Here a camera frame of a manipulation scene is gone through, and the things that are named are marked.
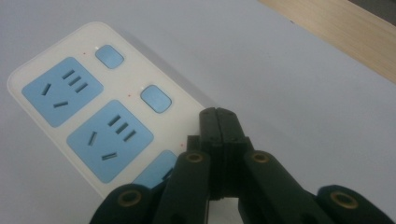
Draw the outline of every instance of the white power strip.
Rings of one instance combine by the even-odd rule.
[[[161,182],[204,109],[101,22],[18,68],[7,86],[102,197],[134,180]]]

